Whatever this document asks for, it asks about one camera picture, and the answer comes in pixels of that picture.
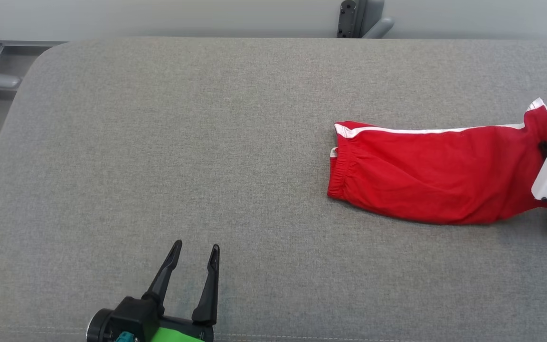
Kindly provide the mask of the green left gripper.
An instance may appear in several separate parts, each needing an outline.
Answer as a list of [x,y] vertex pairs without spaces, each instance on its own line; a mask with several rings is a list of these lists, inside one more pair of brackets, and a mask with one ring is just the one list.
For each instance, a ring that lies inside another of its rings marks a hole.
[[[182,240],[176,240],[148,290],[141,297],[142,300],[151,300],[156,304],[158,316],[163,316],[165,312],[164,299],[181,249]],[[162,318],[151,342],[214,342],[213,325],[217,323],[220,256],[220,247],[214,244],[207,263],[207,278],[199,303],[193,310],[192,321],[173,317]]]

